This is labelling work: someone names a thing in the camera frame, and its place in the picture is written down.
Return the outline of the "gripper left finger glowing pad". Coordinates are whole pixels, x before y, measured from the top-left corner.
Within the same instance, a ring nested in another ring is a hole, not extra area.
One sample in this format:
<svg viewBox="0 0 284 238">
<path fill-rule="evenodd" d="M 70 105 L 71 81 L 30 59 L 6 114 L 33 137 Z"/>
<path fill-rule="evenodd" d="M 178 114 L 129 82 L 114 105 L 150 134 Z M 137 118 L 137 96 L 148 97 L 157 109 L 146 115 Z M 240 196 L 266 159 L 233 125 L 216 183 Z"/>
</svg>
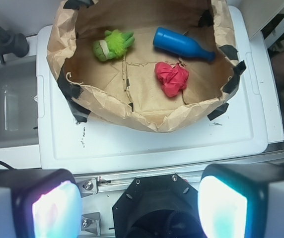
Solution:
<svg viewBox="0 0 284 238">
<path fill-rule="evenodd" d="M 65 169 L 0 169 L 0 238 L 75 238 L 82 200 Z"/>
</svg>

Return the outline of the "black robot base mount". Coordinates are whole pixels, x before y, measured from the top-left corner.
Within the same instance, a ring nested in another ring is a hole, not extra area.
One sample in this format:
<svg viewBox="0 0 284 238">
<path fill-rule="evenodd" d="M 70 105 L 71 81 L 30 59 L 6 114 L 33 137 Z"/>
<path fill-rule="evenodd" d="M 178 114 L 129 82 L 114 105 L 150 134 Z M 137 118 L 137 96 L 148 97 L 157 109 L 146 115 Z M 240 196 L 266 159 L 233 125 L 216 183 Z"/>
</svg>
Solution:
<svg viewBox="0 0 284 238">
<path fill-rule="evenodd" d="M 204 238 L 198 191 L 177 174 L 136 178 L 112 207 L 117 238 Z"/>
</svg>

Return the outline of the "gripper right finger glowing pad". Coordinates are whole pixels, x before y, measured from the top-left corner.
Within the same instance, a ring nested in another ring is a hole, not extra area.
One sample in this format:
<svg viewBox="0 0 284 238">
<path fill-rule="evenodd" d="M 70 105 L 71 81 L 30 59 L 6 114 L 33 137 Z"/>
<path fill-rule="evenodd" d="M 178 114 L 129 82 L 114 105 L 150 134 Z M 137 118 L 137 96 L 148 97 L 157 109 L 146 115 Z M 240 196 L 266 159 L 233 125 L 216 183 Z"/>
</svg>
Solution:
<svg viewBox="0 0 284 238">
<path fill-rule="evenodd" d="M 208 165 L 198 211 L 209 238 L 284 238 L 284 163 Z"/>
</svg>

